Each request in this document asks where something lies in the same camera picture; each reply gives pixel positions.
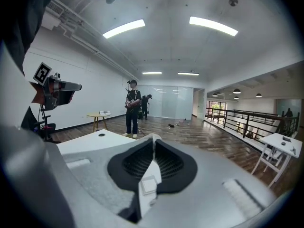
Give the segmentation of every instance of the person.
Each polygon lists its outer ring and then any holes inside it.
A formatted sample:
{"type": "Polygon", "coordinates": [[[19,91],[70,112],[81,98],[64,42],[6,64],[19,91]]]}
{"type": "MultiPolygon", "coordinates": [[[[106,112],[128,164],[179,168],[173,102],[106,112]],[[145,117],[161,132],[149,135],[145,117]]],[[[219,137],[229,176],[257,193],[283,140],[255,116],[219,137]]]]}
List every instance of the person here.
{"type": "MultiPolygon", "coordinates": [[[[15,11],[9,10],[9,14],[5,14],[5,23],[2,30],[3,41],[16,63],[17,67],[23,72],[23,61],[25,54],[33,42],[39,28],[41,27],[43,14],[46,6],[51,0],[15,0],[15,11]]],[[[44,104],[44,94],[41,85],[31,83],[37,91],[32,103],[44,104]]],[[[54,86],[50,85],[50,92],[53,93],[54,86]]],[[[36,119],[28,108],[21,127],[34,130],[36,119]]]]}
{"type": "Polygon", "coordinates": [[[293,112],[290,110],[290,108],[287,110],[286,114],[284,115],[284,117],[293,117],[293,112]]]}
{"type": "Polygon", "coordinates": [[[147,120],[147,112],[148,112],[148,105],[149,99],[152,99],[152,95],[147,95],[142,97],[142,113],[145,116],[145,120],[147,120]]]}
{"type": "Polygon", "coordinates": [[[141,99],[141,92],[136,89],[137,82],[136,80],[132,80],[130,82],[131,91],[128,92],[127,98],[125,101],[125,107],[127,108],[127,113],[125,116],[125,122],[127,125],[127,132],[123,134],[123,136],[128,136],[131,134],[131,121],[133,121],[133,138],[137,138],[137,114],[139,110],[139,103],[141,99]]]}

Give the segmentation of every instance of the small table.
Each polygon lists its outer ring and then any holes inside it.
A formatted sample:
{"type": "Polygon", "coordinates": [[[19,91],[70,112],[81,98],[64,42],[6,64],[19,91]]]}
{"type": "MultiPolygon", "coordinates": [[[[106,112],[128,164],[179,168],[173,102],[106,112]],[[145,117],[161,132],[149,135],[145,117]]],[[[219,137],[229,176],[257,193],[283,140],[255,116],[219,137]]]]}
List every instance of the small table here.
{"type": "Polygon", "coordinates": [[[293,156],[293,157],[299,158],[299,155],[301,152],[301,147],[302,147],[302,142],[298,141],[296,139],[293,139],[293,138],[283,136],[278,133],[274,133],[267,137],[261,138],[260,140],[265,143],[265,147],[263,149],[263,152],[262,152],[258,162],[256,163],[256,166],[252,170],[251,174],[253,174],[255,172],[255,170],[257,169],[257,166],[259,165],[259,163],[261,161],[264,162],[271,169],[275,170],[277,172],[277,175],[272,180],[272,182],[269,184],[268,187],[270,188],[272,186],[272,184],[274,184],[274,182],[276,182],[280,178],[280,176],[282,175],[283,171],[285,170],[288,162],[290,161],[291,157],[293,156]],[[290,139],[291,142],[284,141],[283,137],[290,139]],[[265,150],[266,150],[268,144],[273,146],[273,148],[274,148],[272,150],[273,153],[274,153],[275,149],[278,149],[281,152],[283,152],[284,154],[286,154],[286,158],[285,158],[285,161],[284,161],[281,169],[278,169],[276,166],[274,166],[270,163],[271,158],[270,158],[270,160],[263,159],[263,156],[264,156],[264,153],[265,153],[265,150]]]}
{"type": "Polygon", "coordinates": [[[98,128],[98,118],[99,117],[102,117],[103,120],[104,120],[104,126],[106,128],[106,130],[108,130],[108,127],[106,126],[106,123],[105,123],[105,116],[110,116],[111,114],[108,114],[108,115],[100,115],[98,112],[96,113],[88,113],[87,116],[91,116],[94,118],[94,122],[93,122],[93,132],[95,132],[95,125],[96,125],[96,129],[98,128]]]}

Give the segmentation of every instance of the wooden floor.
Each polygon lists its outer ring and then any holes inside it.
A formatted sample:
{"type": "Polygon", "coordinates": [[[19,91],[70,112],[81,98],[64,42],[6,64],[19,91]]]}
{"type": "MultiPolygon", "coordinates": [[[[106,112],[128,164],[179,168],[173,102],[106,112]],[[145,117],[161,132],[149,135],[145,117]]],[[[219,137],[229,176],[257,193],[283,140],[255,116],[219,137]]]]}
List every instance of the wooden floor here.
{"type": "MultiPolygon", "coordinates": [[[[238,138],[229,133],[210,125],[207,122],[193,117],[191,121],[180,123],[180,126],[169,128],[168,124],[175,125],[178,120],[165,119],[158,117],[148,117],[148,120],[138,120],[139,128],[145,135],[150,133],[158,134],[164,140],[179,142],[190,145],[195,148],[216,152],[226,158],[232,160],[237,165],[248,172],[251,172],[260,157],[260,152],[240,141],[238,138]]],[[[108,130],[114,133],[123,134],[126,131],[125,117],[117,117],[106,121],[108,130]]],[[[99,123],[99,129],[103,128],[103,122],[99,123]]],[[[84,136],[91,133],[93,125],[78,127],[72,130],[61,131],[53,134],[56,141],[65,142],[74,138],[84,136]]],[[[138,138],[143,137],[142,133],[138,134],[138,138]]],[[[299,134],[298,138],[303,138],[303,134],[299,134]]],[[[285,191],[291,189],[297,180],[297,173],[300,169],[300,163],[303,160],[303,151],[299,159],[292,158],[277,183],[274,183],[271,189],[279,196],[285,191]]],[[[268,185],[275,177],[276,172],[268,168],[265,173],[264,163],[260,163],[254,175],[268,185]]]]}

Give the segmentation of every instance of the person wearing black cap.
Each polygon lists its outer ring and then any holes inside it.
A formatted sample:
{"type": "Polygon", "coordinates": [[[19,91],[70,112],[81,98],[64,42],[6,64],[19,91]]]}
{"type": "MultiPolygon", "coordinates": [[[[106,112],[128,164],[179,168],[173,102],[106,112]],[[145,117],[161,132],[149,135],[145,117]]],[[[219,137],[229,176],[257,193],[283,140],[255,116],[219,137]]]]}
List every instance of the person wearing black cap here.
{"type": "Polygon", "coordinates": [[[127,99],[125,101],[125,107],[127,108],[127,113],[125,116],[127,132],[123,134],[123,136],[128,136],[131,134],[131,121],[133,121],[133,138],[137,137],[137,114],[139,110],[139,103],[141,100],[141,92],[136,89],[136,86],[136,80],[132,80],[130,82],[130,87],[132,90],[128,91],[127,99]]]}
{"type": "Polygon", "coordinates": [[[147,95],[147,96],[144,95],[142,97],[142,113],[144,114],[146,120],[147,120],[148,105],[150,104],[149,99],[152,99],[152,95],[147,95]]]}

